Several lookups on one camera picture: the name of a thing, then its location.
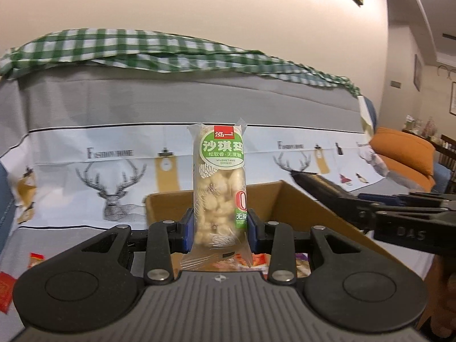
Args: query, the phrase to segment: deer print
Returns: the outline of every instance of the deer print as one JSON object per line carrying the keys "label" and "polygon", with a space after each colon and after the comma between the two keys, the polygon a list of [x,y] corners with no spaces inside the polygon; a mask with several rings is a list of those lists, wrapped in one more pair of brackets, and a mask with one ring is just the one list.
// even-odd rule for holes
{"label": "deer print", "polygon": [[[299,163],[301,164],[301,168],[298,170],[298,172],[304,172],[307,167],[311,164],[311,158],[305,155],[303,152],[300,152],[302,156],[304,157],[305,162],[299,160]],[[282,162],[282,157],[283,157],[283,152],[280,153],[279,157],[273,157],[274,162],[283,170],[291,172],[291,171],[296,171],[290,167],[290,162],[287,161],[286,165]]]}
{"label": "deer print", "polygon": [[81,175],[78,169],[76,174],[79,179],[88,187],[98,191],[98,196],[106,200],[104,206],[104,219],[109,221],[137,221],[144,219],[144,214],[135,213],[135,210],[140,209],[144,211],[143,207],[136,204],[120,204],[119,200],[127,195],[126,189],[136,184],[145,173],[146,165],[143,166],[142,171],[139,172],[133,163],[126,160],[129,165],[133,168],[133,176],[127,179],[125,172],[122,172],[123,182],[117,185],[117,189],[114,194],[108,194],[106,187],[100,183],[100,174],[96,174],[95,179],[91,179],[89,176],[89,169],[93,162],[89,163],[87,168],[84,170],[84,176]]}
{"label": "deer print", "polygon": [[365,160],[368,164],[370,164],[375,172],[377,172],[380,176],[385,177],[388,174],[388,167],[386,166],[385,162],[375,153],[371,148],[368,148],[368,155],[364,157],[359,151],[358,155],[359,158]]}

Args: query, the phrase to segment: red mushroom print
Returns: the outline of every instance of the red mushroom print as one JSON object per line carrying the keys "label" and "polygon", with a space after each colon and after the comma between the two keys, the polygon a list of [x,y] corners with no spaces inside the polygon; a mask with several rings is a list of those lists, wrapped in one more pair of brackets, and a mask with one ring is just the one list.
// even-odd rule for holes
{"label": "red mushroom print", "polygon": [[341,177],[341,184],[352,185],[352,181],[348,177],[345,177],[342,174],[339,174],[339,176]]}

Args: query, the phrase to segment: green checkered cloth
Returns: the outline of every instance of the green checkered cloth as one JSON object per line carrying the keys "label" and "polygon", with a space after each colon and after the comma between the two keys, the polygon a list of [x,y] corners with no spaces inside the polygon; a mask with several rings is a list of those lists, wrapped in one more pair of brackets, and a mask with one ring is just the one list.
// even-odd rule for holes
{"label": "green checkered cloth", "polygon": [[153,72],[228,70],[321,87],[343,87],[361,95],[347,77],[218,42],[127,29],[67,29],[50,33],[0,59],[0,76],[15,79],[35,70],[69,64],[102,65]]}

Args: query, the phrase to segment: transparent plastic wrapper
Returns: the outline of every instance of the transparent plastic wrapper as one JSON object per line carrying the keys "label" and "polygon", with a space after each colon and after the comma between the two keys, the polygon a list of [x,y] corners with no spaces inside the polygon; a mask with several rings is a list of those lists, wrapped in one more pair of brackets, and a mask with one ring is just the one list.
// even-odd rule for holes
{"label": "transparent plastic wrapper", "polygon": [[247,125],[197,124],[193,137],[193,210],[195,233],[183,269],[199,269],[240,254],[248,266],[247,197],[242,134]]}

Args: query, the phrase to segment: wall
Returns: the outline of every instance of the wall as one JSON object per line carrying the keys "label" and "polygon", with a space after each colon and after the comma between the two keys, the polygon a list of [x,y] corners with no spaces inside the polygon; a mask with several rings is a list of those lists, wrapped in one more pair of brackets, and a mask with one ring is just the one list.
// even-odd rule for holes
{"label": "wall", "polygon": [[456,139],[456,116],[450,114],[451,83],[456,82],[455,73],[451,74],[453,80],[447,78],[447,72],[426,66],[423,71],[423,98],[419,118],[426,123],[429,117],[434,119],[437,134],[444,134]]}
{"label": "wall", "polygon": [[349,77],[379,107],[386,0],[0,0],[0,50],[69,28],[208,38]]}
{"label": "wall", "polygon": [[[419,116],[422,92],[413,83],[415,54],[418,54],[423,64],[410,27],[391,24],[388,29],[388,59],[379,126],[401,130],[407,114]],[[391,87],[391,81],[402,83],[401,88]]]}

